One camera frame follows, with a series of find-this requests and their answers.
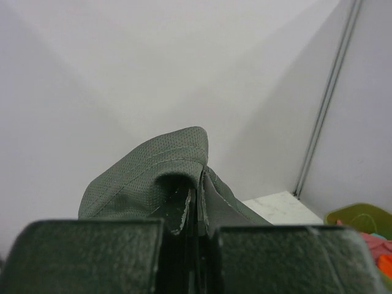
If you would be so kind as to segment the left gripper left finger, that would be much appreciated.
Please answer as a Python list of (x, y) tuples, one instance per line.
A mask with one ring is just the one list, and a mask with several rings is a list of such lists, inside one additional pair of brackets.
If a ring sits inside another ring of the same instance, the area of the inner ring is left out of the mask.
[(45, 220), (16, 239), (2, 293), (190, 293), (195, 191), (145, 219)]

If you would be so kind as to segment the dark grey t shirt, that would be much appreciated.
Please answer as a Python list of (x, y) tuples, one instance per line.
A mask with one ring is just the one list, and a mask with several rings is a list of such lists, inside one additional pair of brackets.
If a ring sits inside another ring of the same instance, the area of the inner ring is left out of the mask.
[(216, 192), (256, 225), (269, 222), (239, 201), (208, 167), (208, 134), (199, 126), (154, 137), (117, 161), (87, 186), (79, 219), (134, 219), (148, 217), (161, 207), (185, 179), (197, 188), (206, 173)]

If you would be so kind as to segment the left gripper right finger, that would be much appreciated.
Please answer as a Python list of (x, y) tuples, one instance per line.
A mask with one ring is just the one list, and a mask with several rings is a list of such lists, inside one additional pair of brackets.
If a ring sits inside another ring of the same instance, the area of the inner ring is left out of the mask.
[(207, 172), (197, 189), (199, 293), (387, 293), (364, 240), (340, 225), (262, 225)]

